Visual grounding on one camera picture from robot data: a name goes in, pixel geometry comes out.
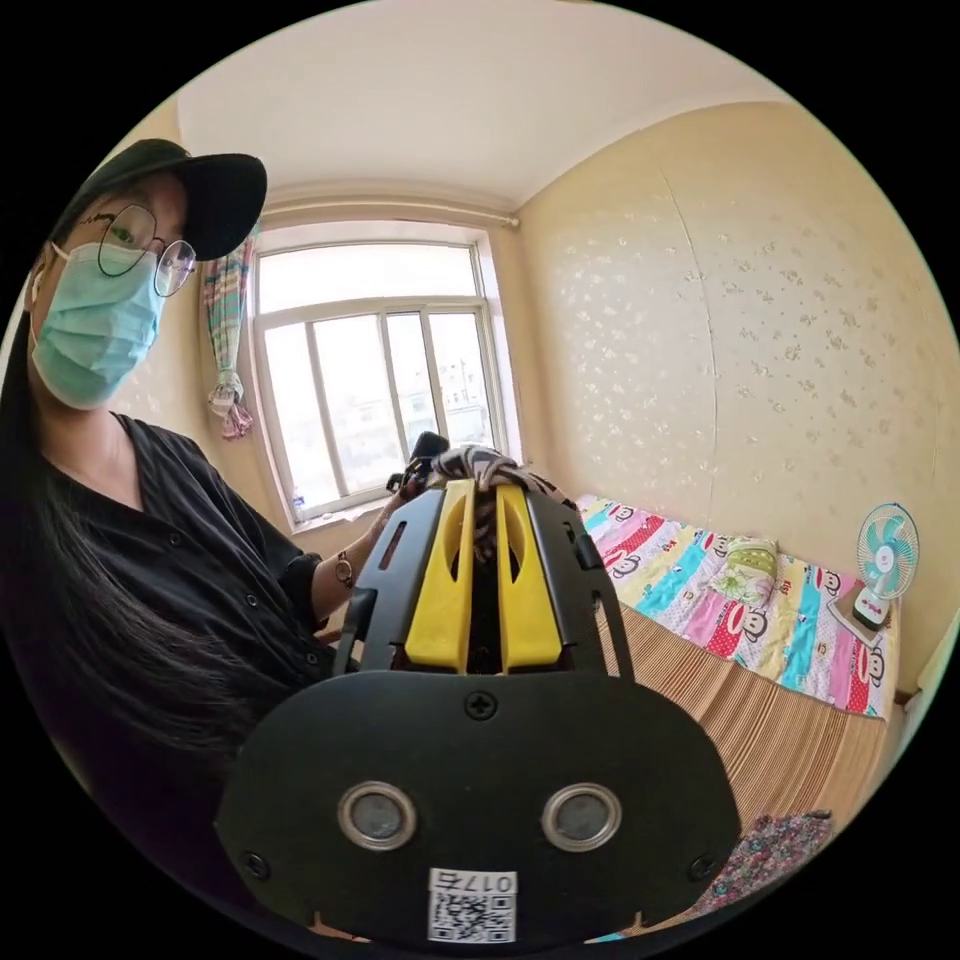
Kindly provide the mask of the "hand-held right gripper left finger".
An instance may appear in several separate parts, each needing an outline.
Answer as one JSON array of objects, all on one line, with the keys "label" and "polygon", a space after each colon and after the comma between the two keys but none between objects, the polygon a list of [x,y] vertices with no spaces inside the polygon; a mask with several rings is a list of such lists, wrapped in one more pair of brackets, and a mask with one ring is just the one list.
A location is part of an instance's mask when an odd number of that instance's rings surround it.
[{"label": "hand-held right gripper left finger", "polygon": [[417,668],[465,673],[472,613],[475,484],[450,481],[426,555],[420,593],[405,641]]}]

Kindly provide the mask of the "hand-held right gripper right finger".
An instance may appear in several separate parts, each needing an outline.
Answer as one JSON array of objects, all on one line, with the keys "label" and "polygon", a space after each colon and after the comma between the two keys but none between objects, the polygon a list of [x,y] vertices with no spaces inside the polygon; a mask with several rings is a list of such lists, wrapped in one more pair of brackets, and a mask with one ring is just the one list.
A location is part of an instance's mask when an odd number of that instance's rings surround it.
[{"label": "hand-held right gripper right finger", "polygon": [[496,558],[503,672],[554,667],[561,638],[526,492],[517,486],[496,489]]}]

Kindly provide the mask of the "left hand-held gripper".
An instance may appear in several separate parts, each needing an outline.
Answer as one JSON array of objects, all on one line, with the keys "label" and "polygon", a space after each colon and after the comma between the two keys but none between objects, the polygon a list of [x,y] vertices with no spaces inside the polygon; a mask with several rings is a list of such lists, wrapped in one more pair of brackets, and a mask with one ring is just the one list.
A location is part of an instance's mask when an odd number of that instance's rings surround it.
[{"label": "left hand-held gripper", "polygon": [[446,437],[431,431],[422,432],[403,470],[389,477],[386,491],[403,497],[422,491],[428,483],[434,461],[449,449],[450,442]]}]

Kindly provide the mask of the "person's left hand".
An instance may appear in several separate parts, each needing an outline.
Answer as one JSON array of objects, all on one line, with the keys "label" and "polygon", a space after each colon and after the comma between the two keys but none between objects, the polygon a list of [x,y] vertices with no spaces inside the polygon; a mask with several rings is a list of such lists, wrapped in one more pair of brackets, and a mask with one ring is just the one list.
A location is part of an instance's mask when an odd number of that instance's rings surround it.
[{"label": "person's left hand", "polygon": [[375,543],[379,539],[396,511],[417,498],[423,490],[424,481],[421,478],[414,477],[409,479],[392,494],[368,530],[368,535],[372,543]]}]

